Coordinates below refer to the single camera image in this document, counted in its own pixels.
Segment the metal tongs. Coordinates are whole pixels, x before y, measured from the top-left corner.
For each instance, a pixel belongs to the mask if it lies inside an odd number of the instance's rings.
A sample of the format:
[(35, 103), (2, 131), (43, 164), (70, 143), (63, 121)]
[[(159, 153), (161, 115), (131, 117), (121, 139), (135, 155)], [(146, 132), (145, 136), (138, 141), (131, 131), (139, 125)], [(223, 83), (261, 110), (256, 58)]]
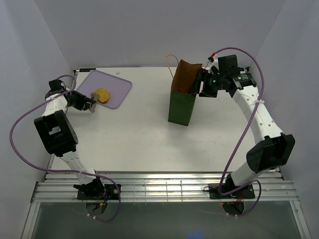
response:
[(91, 102), (90, 102), (90, 108), (89, 111), (94, 113), (97, 102), (98, 102), (98, 97), (95, 93), (91, 92)]

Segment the green paper bag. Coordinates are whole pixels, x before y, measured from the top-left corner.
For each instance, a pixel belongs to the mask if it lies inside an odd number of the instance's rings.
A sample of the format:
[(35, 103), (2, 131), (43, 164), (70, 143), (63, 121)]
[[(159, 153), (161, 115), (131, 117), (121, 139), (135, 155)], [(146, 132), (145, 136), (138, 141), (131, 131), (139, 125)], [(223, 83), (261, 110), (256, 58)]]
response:
[(176, 71), (170, 72), (172, 84), (170, 89), (168, 122), (188, 126), (195, 105), (196, 94), (188, 91), (195, 82), (196, 74), (203, 64), (191, 64), (179, 60)]

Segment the yellow bread slice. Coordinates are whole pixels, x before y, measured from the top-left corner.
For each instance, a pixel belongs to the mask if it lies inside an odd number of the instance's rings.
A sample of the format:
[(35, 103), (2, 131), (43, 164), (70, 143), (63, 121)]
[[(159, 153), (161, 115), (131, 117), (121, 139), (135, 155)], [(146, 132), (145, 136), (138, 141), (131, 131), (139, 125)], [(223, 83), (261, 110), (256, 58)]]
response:
[(98, 102), (106, 104), (110, 98), (109, 92), (104, 88), (99, 88), (94, 92)]

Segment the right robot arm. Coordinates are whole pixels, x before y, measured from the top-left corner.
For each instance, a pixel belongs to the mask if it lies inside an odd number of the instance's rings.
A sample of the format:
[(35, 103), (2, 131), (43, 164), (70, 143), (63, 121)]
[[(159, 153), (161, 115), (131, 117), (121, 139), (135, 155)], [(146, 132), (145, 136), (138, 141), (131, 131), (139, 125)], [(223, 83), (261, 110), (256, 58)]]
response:
[(238, 66), (237, 56), (228, 55), (208, 60), (209, 69), (199, 69), (189, 92), (200, 97), (217, 97), (224, 90), (239, 106), (253, 133), (255, 146), (246, 154), (246, 162), (237, 170), (224, 173), (218, 187), (220, 196), (238, 197), (257, 177), (286, 165), (295, 145), (292, 134), (285, 134), (274, 122), (264, 102), (261, 90), (251, 73)]

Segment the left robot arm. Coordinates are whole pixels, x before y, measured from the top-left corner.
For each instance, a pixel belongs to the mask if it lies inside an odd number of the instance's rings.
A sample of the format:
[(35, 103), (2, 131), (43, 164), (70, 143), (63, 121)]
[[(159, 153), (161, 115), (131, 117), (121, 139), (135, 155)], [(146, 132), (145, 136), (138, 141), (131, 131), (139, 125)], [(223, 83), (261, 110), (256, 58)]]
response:
[(80, 111), (95, 111), (96, 96), (87, 97), (77, 91), (68, 92), (63, 81), (49, 81), (50, 91), (45, 95), (48, 102), (41, 117), (34, 120), (34, 125), (48, 153), (62, 159), (71, 170), (78, 172), (78, 185), (74, 188), (85, 196), (100, 199), (106, 193), (106, 187), (95, 170), (86, 166), (80, 159), (76, 145), (78, 137), (66, 115), (66, 109), (73, 107)]

